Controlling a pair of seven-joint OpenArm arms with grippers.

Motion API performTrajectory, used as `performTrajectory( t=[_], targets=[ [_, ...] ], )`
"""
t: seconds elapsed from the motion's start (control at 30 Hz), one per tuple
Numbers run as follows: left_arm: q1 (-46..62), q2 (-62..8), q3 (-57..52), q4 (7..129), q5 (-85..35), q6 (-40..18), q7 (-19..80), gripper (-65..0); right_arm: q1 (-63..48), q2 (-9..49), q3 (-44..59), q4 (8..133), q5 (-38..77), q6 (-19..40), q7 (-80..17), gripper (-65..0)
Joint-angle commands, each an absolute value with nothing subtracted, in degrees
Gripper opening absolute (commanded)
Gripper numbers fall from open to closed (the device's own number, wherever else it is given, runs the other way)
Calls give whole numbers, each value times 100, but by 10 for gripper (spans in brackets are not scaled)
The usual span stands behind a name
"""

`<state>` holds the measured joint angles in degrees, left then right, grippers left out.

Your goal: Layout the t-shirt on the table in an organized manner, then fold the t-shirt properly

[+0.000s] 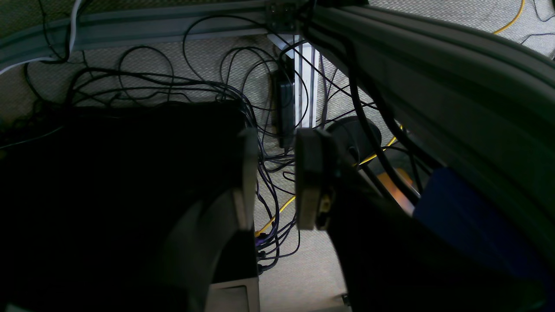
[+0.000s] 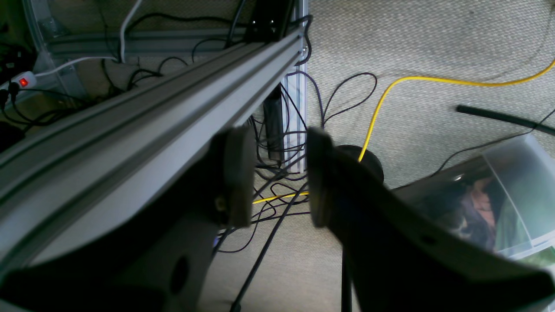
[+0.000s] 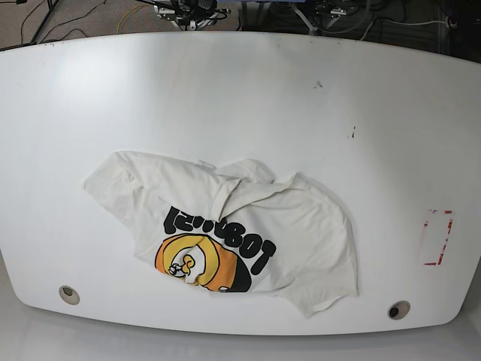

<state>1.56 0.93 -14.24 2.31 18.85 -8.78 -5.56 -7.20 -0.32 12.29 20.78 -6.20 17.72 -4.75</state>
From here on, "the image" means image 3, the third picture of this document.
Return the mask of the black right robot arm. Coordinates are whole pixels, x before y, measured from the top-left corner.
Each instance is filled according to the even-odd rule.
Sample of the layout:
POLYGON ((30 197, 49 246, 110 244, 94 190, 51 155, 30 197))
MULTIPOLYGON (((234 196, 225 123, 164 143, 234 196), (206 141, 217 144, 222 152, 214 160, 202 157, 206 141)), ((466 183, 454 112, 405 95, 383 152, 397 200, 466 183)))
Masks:
POLYGON ((203 30, 225 20, 231 13, 227 8, 218 8, 215 0, 154 1, 153 7, 159 19, 183 31, 203 30))

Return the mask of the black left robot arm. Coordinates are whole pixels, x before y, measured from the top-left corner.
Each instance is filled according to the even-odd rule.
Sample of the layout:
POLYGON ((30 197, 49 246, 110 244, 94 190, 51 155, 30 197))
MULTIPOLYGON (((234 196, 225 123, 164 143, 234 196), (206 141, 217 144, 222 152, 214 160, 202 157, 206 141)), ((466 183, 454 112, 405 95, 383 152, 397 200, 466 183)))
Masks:
POLYGON ((318 0, 297 3, 295 7, 312 26, 328 29, 336 21, 356 14, 362 7, 361 1, 318 0))

